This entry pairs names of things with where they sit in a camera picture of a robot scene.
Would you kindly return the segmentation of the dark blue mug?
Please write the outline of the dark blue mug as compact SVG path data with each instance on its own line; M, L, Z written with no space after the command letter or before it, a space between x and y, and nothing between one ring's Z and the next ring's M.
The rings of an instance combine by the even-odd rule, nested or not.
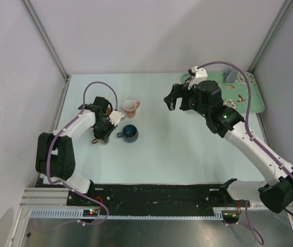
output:
M126 125L121 132L117 133L118 138L123 138L127 143L135 142L139 137L139 132L134 125Z

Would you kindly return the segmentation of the pink mug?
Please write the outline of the pink mug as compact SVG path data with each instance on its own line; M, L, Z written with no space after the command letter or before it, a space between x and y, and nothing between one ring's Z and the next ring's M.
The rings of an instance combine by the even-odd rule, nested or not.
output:
M137 109L140 106L139 101L128 100L123 104L123 109L128 118L134 118L136 116Z

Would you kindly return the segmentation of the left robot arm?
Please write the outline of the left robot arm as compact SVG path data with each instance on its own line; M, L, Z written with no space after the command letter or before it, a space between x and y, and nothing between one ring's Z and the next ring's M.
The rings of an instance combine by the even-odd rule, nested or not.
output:
M65 183L70 190L78 191L78 199L84 205L96 200L90 189L93 182L76 169L74 141L92 128L92 143L107 144L109 136L118 126L124 114L114 109L104 97L97 96L92 104L82 104L77 116L65 127L39 135L35 169L50 178L53 183Z

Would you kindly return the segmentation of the beige round mug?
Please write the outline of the beige round mug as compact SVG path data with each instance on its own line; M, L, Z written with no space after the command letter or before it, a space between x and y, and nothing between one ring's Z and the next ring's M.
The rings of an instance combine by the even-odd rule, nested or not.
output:
M111 112L112 112L112 106L109 104L107 106L107 109L106 109L106 112L104 115L109 116L111 114Z

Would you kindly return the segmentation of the brown mug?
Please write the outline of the brown mug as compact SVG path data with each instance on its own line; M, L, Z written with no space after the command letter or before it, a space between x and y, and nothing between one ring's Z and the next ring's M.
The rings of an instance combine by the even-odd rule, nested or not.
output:
M91 143L92 143L93 145L95 145L95 144L101 144L101 143L102 143L102 140L101 140L101 139L94 138L94 139L91 141Z

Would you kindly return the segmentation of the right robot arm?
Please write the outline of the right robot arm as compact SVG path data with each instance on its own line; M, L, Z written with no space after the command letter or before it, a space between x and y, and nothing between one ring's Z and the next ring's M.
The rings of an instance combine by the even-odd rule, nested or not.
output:
M209 130L237 147L264 177L261 182L234 180L219 194L220 202L232 206L237 200L262 202L270 211L280 213L293 201L293 165L245 129L246 117L224 105L222 91L215 81L197 85L174 84L164 98L168 109L175 110L182 99L182 111L194 110L206 120Z

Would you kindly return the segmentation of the grey-blue mug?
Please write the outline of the grey-blue mug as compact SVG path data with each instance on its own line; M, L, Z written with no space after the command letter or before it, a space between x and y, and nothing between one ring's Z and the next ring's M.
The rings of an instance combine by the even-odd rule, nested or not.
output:
M229 68L225 73L224 81L226 83L234 83L237 78L238 72L239 71L234 67Z

